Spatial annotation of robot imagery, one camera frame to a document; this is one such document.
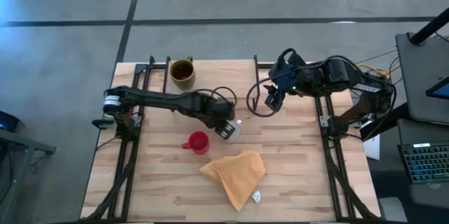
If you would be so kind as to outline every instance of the mustard mug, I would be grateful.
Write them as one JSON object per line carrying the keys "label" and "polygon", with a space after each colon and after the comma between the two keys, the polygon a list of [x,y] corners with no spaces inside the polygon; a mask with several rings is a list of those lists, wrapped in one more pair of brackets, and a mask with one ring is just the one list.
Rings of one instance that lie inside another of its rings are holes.
{"label": "mustard mug", "polygon": [[170,77],[182,90],[189,90],[195,83],[194,59],[191,55],[185,60],[177,60],[170,67]]}

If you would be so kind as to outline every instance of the small bottle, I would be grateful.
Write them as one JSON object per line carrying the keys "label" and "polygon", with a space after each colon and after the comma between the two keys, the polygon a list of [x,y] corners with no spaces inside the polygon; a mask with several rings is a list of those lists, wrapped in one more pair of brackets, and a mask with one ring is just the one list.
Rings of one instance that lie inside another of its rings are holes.
{"label": "small bottle", "polygon": [[235,130],[234,130],[234,132],[231,134],[231,136],[230,136],[228,139],[223,139],[223,141],[224,141],[225,143],[232,144],[232,143],[235,143],[235,142],[236,142],[237,137],[238,137],[239,134],[240,134],[240,124],[241,124],[241,120],[238,119],[236,122],[229,121],[228,123],[229,123],[231,126],[233,126],[233,127],[235,128]]}

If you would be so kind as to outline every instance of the computer monitor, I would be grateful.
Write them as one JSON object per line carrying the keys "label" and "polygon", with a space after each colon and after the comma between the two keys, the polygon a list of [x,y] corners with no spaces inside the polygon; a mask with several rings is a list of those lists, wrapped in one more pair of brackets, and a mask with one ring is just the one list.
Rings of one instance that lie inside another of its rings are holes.
{"label": "computer monitor", "polygon": [[449,100],[449,77],[446,77],[435,86],[426,91],[426,95],[434,98],[444,98]]}

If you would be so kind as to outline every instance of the yellow cable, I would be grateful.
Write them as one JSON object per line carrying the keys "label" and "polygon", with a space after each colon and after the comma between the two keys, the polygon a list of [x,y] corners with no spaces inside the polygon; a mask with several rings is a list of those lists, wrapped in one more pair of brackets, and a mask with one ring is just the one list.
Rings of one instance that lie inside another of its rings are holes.
{"label": "yellow cable", "polygon": [[386,71],[384,71],[384,70],[379,70],[379,69],[376,69],[376,68],[374,68],[374,67],[371,67],[370,65],[367,65],[367,64],[363,64],[363,63],[361,63],[361,64],[358,64],[357,66],[362,66],[362,67],[367,67],[368,69],[370,69],[370,70],[374,70],[375,72],[377,72],[377,73],[379,73],[379,74],[382,74],[382,75],[385,75],[386,73],[388,73],[388,72],[386,72]]}
{"label": "yellow cable", "polygon": [[364,63],[358,64],[357,66],[359,66],[359,67],[367,67],[368,69],[373,70],[373,71],[375,71],[375,72],[385,76],[387,79],[391,79],[391,73],[395,72],[398,68],[401,67],[399,65],[398,67],[395,67],[390,72],[388,72],[388,71],[385,71],[385,70],[376,69],[376,68],[371,67],[370,65],[367,65],[367,64],[364,64]]}

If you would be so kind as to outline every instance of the gray floor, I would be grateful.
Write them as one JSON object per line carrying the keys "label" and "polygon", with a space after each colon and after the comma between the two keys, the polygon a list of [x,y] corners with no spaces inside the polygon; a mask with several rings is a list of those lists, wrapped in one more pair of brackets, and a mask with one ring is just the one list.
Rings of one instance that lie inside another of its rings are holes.
{"label": "gray floor", "polygon": [[[0,21],[125,20],[131,0],[0,0]],[[449,0],[139,0],[135,19],[336,18],[438,15]],[[397,33],[425,23],[209,25],[133,27],[125,62],[197,59],[273,61],[293,47],[306,60],[345,55],[354,61],[395,49]],[[21,118],[23,132],[58,146],[29,174],[16,223],[79,217],[101,115],[123,27],[0,27],[0,110]],[[395,53],[370,61],[387,69]],[[394,75],[399,79],[400,73]],[[398,104],[405,102],[398,85]]]}

